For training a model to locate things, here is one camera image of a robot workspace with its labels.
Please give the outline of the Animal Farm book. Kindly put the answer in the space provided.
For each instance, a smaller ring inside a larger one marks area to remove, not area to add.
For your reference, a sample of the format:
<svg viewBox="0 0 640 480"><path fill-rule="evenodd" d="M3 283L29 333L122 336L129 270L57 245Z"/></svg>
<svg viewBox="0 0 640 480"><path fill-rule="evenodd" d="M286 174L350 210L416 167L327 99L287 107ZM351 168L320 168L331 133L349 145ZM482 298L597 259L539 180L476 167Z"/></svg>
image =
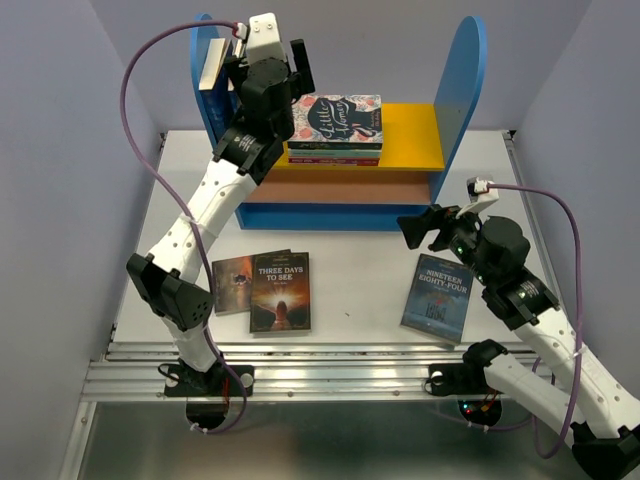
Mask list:
<svg viewBox="0 0 640 480"><path fill-rule="evenodd" d="M223 92L226 94L228 103L227 116L229 118L231 118L237 112L240 106L240 99L234 83L234 80L239 79L241 67L243 66L243 57L240 53L237 52L237 50L240 48L240 44L234 44L232 41L230 41L227 47L226 54L224 56L224 62L222 66L222 73L225 77L225 80L223 81Z"/></svg>

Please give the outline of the Jane Eyre blue book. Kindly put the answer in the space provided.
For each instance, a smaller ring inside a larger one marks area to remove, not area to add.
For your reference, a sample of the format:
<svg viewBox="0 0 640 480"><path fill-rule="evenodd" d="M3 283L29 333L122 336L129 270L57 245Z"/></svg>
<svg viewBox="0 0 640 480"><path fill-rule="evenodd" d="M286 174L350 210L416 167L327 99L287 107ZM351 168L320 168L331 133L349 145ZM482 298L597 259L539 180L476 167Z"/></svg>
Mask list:
<svg viewBox="0 0 640 480"><path fill-rule="evenodd" d="M213 145L222 138L234 114L229 79L224 70L224 61L231 53L231 47L229 39L210 40L199 80L199 94L204 105L205 119L211 130Z"/></svg>

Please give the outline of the Three Days To See book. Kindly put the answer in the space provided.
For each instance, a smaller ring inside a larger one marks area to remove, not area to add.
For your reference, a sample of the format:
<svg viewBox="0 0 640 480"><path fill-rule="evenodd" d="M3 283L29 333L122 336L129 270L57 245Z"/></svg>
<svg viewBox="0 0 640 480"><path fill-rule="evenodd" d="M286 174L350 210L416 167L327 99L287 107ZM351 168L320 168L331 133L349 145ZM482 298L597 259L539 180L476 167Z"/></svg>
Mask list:
<svg viewBox="0 0 640 480"><path fill-rule="evenodd" d="M256 256L249 331L279 334L310 330L309 254L281 251Z"/></svg>

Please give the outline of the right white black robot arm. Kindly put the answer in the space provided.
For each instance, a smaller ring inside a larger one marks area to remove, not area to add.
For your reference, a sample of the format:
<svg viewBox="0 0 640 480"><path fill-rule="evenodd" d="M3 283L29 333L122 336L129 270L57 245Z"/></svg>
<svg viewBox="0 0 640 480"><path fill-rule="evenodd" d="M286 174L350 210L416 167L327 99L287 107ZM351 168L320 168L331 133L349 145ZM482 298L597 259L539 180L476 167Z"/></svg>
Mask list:
<svg viewBox="0 0 640 480"><path fill-rule="evenodd" d="M432 205L397 223L416 249L436 231L429 248L449 250L483 286L482 299L526 343L559 381L554 386L519 363L494 340L471 345L461 362L439 365L435 396L472 395L490 389L511 397L556 433L592 479L622 479L639 465L639 401L579 342L559 301L525 266L529 241L511 219L481 221L458 206Z"/></svg>

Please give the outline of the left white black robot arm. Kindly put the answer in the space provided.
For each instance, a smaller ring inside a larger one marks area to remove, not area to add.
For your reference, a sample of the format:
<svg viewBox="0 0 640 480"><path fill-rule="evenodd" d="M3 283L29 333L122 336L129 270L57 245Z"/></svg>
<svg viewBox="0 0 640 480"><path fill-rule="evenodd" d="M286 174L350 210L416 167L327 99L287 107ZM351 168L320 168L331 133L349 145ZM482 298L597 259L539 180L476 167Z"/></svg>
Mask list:
<svg viewBox="0 0 640 480"><path fill-rule="evenodd" d="M134 254L126 265L140 297L165 323L180 360L190 368L188 382L202 394L221 386L224 361L207 326L215 290L198 286L198 276L210 273L209 249L283 155L294 133L293 104L315 90L303 40L292 41L291 48L291 59L259 59L250 47L244 59L226 61L240 107L193 196L179 203L181 215L146 255Z"/></svg>

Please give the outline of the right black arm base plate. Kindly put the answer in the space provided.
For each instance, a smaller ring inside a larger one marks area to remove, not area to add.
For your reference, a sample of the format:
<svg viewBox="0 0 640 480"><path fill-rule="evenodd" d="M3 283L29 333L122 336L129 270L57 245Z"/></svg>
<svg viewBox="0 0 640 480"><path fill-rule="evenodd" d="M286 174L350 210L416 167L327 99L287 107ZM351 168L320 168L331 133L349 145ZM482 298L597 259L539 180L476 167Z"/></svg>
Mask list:
<svg viewBox="0 0 640 480"><path fill-rule="evenodd" d="M508 361L499 363L493 360L485 365L467 362L431 364L427 369L426 378L422 381L422 390L435 397L472 396L491 391L497 391L502 395L511 394L515 391L515 375L523 381L529 381L530 378L534 378L534 373L518 362ZM512 379L487 382L489 370L494 374L511 375Z"/></svg>

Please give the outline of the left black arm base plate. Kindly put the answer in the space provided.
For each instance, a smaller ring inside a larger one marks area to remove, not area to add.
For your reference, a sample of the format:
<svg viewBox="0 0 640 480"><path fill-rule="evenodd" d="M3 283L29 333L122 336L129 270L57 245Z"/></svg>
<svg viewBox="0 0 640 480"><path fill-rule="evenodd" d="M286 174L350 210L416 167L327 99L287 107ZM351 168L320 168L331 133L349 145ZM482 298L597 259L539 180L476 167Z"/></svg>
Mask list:
<svg viewBox="0 0 640 480"><path fill-rule="evenodd" d="M253 394L255 369L251 365L233 365L235 378L216 363L207 372L199 372L183 362L161 363L158 373L164 378L163 395L169 398L242 397Z"/></svg>

